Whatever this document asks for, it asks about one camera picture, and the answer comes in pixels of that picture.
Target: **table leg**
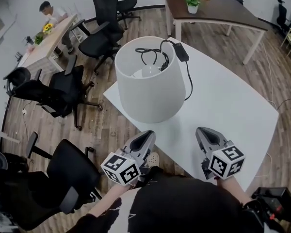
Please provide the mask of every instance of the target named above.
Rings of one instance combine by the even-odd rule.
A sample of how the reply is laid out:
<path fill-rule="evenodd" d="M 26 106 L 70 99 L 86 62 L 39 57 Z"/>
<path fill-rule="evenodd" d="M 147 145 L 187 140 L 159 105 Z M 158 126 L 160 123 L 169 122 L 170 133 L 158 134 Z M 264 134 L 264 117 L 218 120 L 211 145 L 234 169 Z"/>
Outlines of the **table leg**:
<path fill-rule="evenodd" d="M 74 30 L 72 30 L 72 33 L 73 33 L 74 37 L 77 39 L 77 41 L 78 41 L 79 43 L 81 43 L 81 40 L 78 38 L 78 36 L 77 36 L 77 34 L 74 32 Z"/>
<path fill-rule="evenodd" d="M 6 134 L 6 133 L 4 133 L 4 132 L 2 132 L 2 131 L 0 131 L 0 137 L 2 137 L 3 139 L 6 139 L 6 140 L 8 140 L 8 141 L 15 142 L 15 143 L 17 143 L 17 144 L 20 143 L 19 140 L 16 140 L 16 139 L 14 139 L 14 138 L 9 137 L 8 134 Z"/>
<path fill-rule="evenodd" d="M 58 65 L 57 62 L 55 60 L 53 60 L 52 57 L 49 57 L 48 59 L 59 72 L 63 71 L 62 67 L 60 65 Z"/>
<path fill-rule="evenodd" d="M 247 56 L 245 57 L 243 64 L 246 65 L 248 64 L 249 60 L 251 59 L 252 55 L 254 54 L 254 52 L 256 51 L 261 39 L 263 38 L 265 31 L 261 31 L 255 41 L 255 43 L 252 45 L 251 49 L 249 50 Z"/>
<path fill-rule="evenodd" d="M 231 30 L 232 30 L 232 25 L 229 26 L 226 36 L 229 36 L 229 34 L 231 33 Z"/>
<path fill-rule="evenodd" d="M 290 53 L 291 53 L 291 50 L 290 50 L 289 53 L 287 54 L 287 57 L 290 55 Z"/>
<path fill-rule="evenodd" d="M 166 1 L 166 24 L 167 24 L 167 35 L 171 36 L 171 14 L 167 1 Z"/>
<path fill-rule="evenodd" d="M 176 39 L 181 41 L 182 36 L 182 22 L 180 20 L 175 20 L 176 23 Z"/>
<path fill-rule="evenodd" d="M 285 41 L 287 40 L 287 38 L 288 38 L 288 34 L 289 34 L 289 33 L 287 33 L 286 38 L 283 40 L 283 42 L 282 42 L 282 44 L 280 45 L 280 47 L 282 47 L 283 44 L 285 43 Z"/>

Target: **white flower pot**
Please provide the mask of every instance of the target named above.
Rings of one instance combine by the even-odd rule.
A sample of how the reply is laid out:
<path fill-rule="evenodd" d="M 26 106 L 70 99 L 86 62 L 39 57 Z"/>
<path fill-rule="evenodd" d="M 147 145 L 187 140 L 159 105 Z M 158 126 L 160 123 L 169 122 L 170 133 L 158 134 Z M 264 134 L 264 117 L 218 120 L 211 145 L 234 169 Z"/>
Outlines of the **white flower pot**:
<path fill-rule="evenodd" d="M 188 5 L 188 10 L 189 10 L 189 13 L 196 14 L 197 10 L 198 10 L 198 6 L 189 6 Z"/>

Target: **cable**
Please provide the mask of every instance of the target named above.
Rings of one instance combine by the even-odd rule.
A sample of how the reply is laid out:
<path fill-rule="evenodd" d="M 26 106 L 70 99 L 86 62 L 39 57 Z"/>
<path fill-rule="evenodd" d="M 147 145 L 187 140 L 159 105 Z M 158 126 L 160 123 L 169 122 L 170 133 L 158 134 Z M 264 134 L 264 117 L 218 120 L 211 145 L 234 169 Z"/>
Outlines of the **cable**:
<path fill-rule="evenodd" d="M 286 100 L 284 100 L 284 101 L 282 101 L 282 103 L 279 105 L 279 107 L 276 109 L 277 111 L 279 110 L 279 108 L 283 105 L 283 103 L 285 103 L 285 102 L 287 102 L 287 101 L 289 101 L 289 100 L 291 100 L 291 98 L 290 99 L 286 99 Z"/>
<path fill-rule="evenodd" d="M 27 107 L 27 105 L 31 104 L 32 101 L 30 101 L 29 103 L 27 103 L 24 107 L 23 110 L 25 110 L 25 108 Z"/>
<path fill-rule="evenodd" d="M 264 52 L 265 52 L 265 55 L 266 55 L 266 60 L 267 60 L 267 63 L 268 63 L 268 68 L 270 70 L 270 78 L 271 78 L 271 100 L 267 100 L 268 102 L 272 103 L 274 106 L 275 106 L 275 109 L 277 110 L 277 105 L 275 104 L 275 102 L 273 102 L 273 93 L 274 93 L 274 87 L 273 87 L 273 78 L 272 78 L 272 69 L 271 69 L 271 63 L 268 59 L 268 54 L 266 52 L 266 48 L 265 48 L 265 45 L 264 45 L 264 42 L 262 42 L 263 44 L 263 48 L 264 48 Z"/>
<path fill-rule="evenodd" d="M 26 106 L 31 104 L 32 101 L 30 101 L 29 103 L 27 103 L 25 106 L 24 106 L 24 100 L 23 100 L 23 111 L 25 110 Z M 23 121 L 24 121 L 24 125 L 25 125 L 25 130 L 26 130 L 26 136 L 27 136 L 27 140 L 29 140 L 29 137 L 28 137 L 28 130 L 27 130 L 27 125 L 26 125 L 26 122 L 25 122 L 25 114 L 23 113 Z"/>
<path fill-rule="evenodd" d="M 193 82 L 192 82 L 192 79 L 191 79 L 191 76 L 190 76 L 188 62 L 186 61 L 185 64 L 186 64 L 186 68 L 187 68 L 187 71 L 188 71 L 189 80 L 190 80 L 190 83 L 191 83 L 191 93 L 189 94 L 189 96 L 184 101 L 188 100 L 190 98 L 190 96 L 192 95 L 192 93 L 193 93 Z"/>
<path fill-rule="evenodd" d="M 172 45 L 173 45 L 173 47 L 174 47 L 174 49 L 175 49 L 175 52 L 176 52 L 176 55 L 177 54 L 181 54 L 181 53 L 179 53 L 179 49 L 176 49 L 176 43 L 174 43 L 174 42 L 172 42 L 172 41 L 170 41 L 170 40 L 163 40 L 162 42 L 161 42 L 161 44 L 160 44 L 160 49 L 144 49 L 144 48 L 136 48 L 135 49 L 135 51 L 136 52 L 138 52 L 138 53 L 141 53 L 141 60 L 142 60 L 142 62 L 146 65 L 146 63 L 145 63 L 145 61 L 144 61 L 144 59 L 143 59 L 143 54 L 144 53 L 148 53 L 148 52 L 154 52 L 155 53 L 155 59 L 154 59 L 154 62 L 153 62 L 153 64 L 155 65 L 155 63 L 156 63 L 156 61 L 157 61 L 157 53 L 159 52 L 159 53 L 161 53 L 161 54 L 163 54 L 163 56 L 165 57 L 165 63 L 162 65 L 162 67 L 160 68 L 160 71 L 162 72 L 162 71 L 164 71 L 168 66 L 169 66 L 169 62 L 170 62 L 170 60 L 169 60 L 169 57 L 168 57 L 168 55 L 165 53 L 165 52 L 163 52 L 162 51 L 162 45 L 163 45 L 163 43 L 164 42 L 169 42 L 169 43 L 171 43 Z M 192 79 L 191 79 L 191 76 L 190 76 L 190 71 L 189 71 L 189 65 L 188 65 L 188 62 L 187 61 L 185 61 L 185 64 L 186 64 L 186 68 L 187 68 L 187 72 L 188 72 L 188 77 L 189 77 L 189 80 L 190 80 L 190 83 L 191 83 L 191 93 L 189 94 L 189 96 L 184 100 L 184 101 L 186 101 L 186 100 L 188 100 L 190 97 L 191 97 L 191 95 L 192 95 L 192 93 L 193 93 L 193 82 L 192 82 Z"/>
<path fill-rule="evenodd" d="M 270 158 L 271 158 L 271 168 L 270 168 L 270 171 L 269 171 L 269 173 L 267 174 L 267 175 L 258 175 L 258 176 L 255 176 L 255 178 L 256 177 L 268 177 L 268 176 L 270 176 L 270 174 L 271 174 L 271 171 L 272 171 L 272 165 L 273 165 L 273 160 L 272 160 L 272 157 L 271 157 L 271 155 L 269 154 L 269 153 L 266 153 Z"/>

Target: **light bulb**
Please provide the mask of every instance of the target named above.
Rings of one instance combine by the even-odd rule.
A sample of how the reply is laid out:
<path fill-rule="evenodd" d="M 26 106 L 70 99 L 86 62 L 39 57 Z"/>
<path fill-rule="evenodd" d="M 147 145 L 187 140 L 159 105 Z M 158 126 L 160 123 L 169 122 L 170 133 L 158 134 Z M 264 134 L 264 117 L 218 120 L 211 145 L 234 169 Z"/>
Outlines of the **light bulb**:
<path fill-rule="evenodd" d="M 151 77 L 159 73 L 160 73 L 160 70 L 155 65 L 146 65 L 144 66 L 144 68 L 142 68 L 142 71 L 141 71 L 143 78 Z"/>

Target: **beige shoe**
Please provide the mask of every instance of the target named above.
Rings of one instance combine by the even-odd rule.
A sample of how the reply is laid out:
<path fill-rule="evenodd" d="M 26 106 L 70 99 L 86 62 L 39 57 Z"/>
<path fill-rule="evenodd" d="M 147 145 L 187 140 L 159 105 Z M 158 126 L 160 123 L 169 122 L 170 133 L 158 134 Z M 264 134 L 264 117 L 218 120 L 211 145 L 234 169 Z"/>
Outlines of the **beige shoe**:
<path fill-rule="evenodd" d="M 157 153 L 152 152 L 146 159 L 146 164 L 149 168 L 153 166 L 160 166 L 160 157 Z"/>

